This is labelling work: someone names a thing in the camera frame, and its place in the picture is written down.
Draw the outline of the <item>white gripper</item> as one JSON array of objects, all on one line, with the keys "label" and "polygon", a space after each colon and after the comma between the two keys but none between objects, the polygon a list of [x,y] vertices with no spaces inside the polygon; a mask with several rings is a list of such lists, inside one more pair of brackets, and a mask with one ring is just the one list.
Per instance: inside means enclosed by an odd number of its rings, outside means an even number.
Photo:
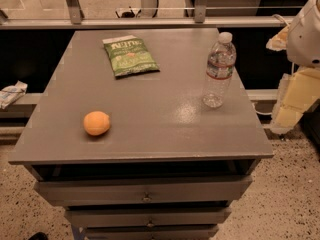
[{"label": "white gripper", "polygon": [[308,0],[290,27],[284,27],[269,39],[266,48],[273,51],[286,49],[289,61],[306,66],[299,67],[292,75],[284,74],[280,80],[270,130],[282,135],[292,130],[320,98],[319,0]]}]

